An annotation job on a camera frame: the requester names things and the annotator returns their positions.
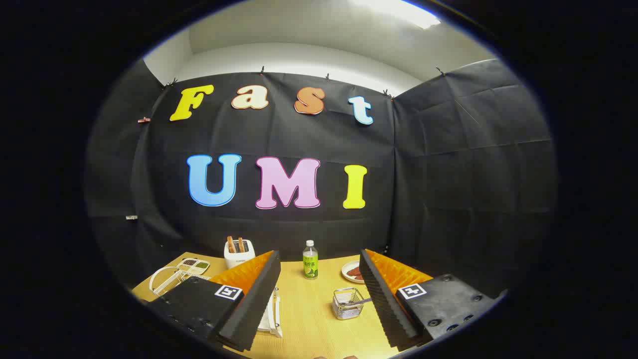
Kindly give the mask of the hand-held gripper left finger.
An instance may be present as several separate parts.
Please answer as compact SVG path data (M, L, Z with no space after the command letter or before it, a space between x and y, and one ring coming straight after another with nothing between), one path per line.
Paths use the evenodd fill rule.
M271 250L209 280L189 277L149 308L201 342L243 352L252 347L280 272L280 253Z

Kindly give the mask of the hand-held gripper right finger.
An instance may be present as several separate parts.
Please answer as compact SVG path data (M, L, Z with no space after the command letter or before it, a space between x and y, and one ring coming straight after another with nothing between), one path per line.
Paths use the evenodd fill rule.
M432 277L367 248L359 263L389 345L398 350L449 337L499 301L456 275Z

